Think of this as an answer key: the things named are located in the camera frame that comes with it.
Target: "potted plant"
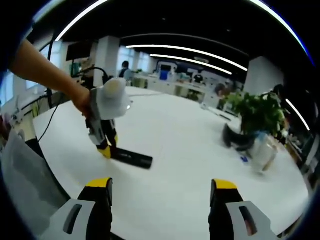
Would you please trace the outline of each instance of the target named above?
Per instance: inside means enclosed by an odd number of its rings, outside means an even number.
[[[230,94],[224,101],[231,104],[232,111],[241,117],[241,132],[252,135],[265,132],[277,136],[285,127],[285,115],[277,95]]]

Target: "black cable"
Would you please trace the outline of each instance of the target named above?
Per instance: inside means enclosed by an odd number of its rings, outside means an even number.
[[[60,105],[61,102],[62,102],[62,99],[63,99],[63,95],[61,96],[61,98],[60,98],[60,100],[59,100],[59,102],[58,102],[58,105],[55,107],[55,109],[54,109],[54,111],[53,111],[53,113],[52,113],[52,115],[51,115],[51,118],[50,118],[50,120],[49,120],[49,123],[48,123],[48,125],[46,126],[46,128],[45,128],[42,136],[39,138],[38,143],[41,141],[41,139],[42,139],[42,138],[44,137],[44,135],[46,134],[46,132],[47,132],[49,126],[50,126],[50,123],[51,123],[51,121],[52,121],[52,118],[54,117],[54,115],[55,115],[55,113],[56,113],[59,105]]]

